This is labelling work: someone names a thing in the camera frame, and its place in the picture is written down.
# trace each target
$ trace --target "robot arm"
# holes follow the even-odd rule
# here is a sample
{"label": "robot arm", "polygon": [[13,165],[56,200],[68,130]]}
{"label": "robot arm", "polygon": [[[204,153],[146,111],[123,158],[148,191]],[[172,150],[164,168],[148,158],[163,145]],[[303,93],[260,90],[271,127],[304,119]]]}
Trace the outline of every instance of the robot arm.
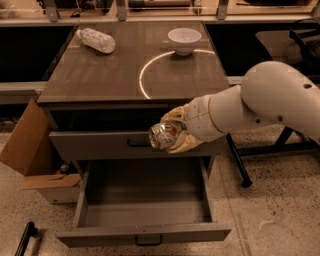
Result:
{"label": "robot arm", "polygon": [[320,90],[291,66],[268,61],[252,67],[242,85],[194,98],[161,121],[180,121],[186,129],[166,150],[187,151],[239,129],[281,123],[320,143]]}

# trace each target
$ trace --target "gray drawer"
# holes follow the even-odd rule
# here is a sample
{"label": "gray drawer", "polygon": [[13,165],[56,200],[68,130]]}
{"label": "gray drawer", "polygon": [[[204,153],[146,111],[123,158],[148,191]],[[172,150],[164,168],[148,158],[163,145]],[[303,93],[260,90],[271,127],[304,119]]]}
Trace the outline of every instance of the gray drawer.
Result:
{"label": "gray drawer", "polygon": [[91,161],[74,228],[57,237],[69,247],[222,241],[231,228],[211,202],[199,157]]}
{"label": "gray drawer", "polygon": [[182,154],[168,154],[153,149],[148,132],[51,132],[50,139],[61,158],[98,160],[122,158],[155,158],[177,156],[212,156],[220,152],[224,138]]}

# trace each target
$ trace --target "speckled floor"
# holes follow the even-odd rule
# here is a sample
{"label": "speckled floor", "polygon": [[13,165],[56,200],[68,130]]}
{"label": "speckled floor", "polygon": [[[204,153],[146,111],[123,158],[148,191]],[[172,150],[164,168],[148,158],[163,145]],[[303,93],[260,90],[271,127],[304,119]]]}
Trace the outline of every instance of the speckled floor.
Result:
{"label": "speckled floor", "polygon": [[[11,126],[0,133],[0,150]],[[272,144],[278,125],[238,131],[239,147]],[[25,255],[320,255],[320,157],[315,151],[246,157],[253,185],[241,186],[235,161],[227,147],[216,158],[210,187],[219,223],[231,224],[223,242],[170,244],[157,247],[69,249],[56,233],[71,228],[75,204],[49,204],[37,191],[22,191],[22,176],[0,163],[0,255],[14,255],[26,224],[33,221],[39,235],[31,238]]]}

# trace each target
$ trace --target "white bowl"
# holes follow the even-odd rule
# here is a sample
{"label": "white bowl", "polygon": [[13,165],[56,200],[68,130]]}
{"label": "white bowl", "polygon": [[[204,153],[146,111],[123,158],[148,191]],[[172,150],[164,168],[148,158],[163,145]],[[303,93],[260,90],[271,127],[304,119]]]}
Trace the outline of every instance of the white bowl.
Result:
{"label": "white bowl", "polygon": [[193,52],[201,39],[201,33],[190,28],[177,28],[168,33],[170,49],[186,56]]}

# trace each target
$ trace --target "drawer handle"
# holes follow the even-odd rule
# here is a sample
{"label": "drawer handle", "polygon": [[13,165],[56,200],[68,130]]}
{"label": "drawer handle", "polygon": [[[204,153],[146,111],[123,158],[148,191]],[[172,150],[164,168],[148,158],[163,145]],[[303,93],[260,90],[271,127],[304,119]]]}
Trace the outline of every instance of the drawer handle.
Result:
{"label": "drawer handle", "polygon": [[150,147],[151,144],[150,142],[136,142],[133,141],[132,139],[127,139],[127,144],[129,147],[133,147],[133,148],[141,148],[141,147]]}
{"label": "drawer handle", "polygon": [[159,242],[155,242],[155,243],[140,243],[138,241],[138,236],[137,235],[135,236],[135,242],[136,242],[137,246],[158,246],[158,245],[162,244],[162,240],[163,240],[163,237],[162,237],[162,235],[160,235]]}

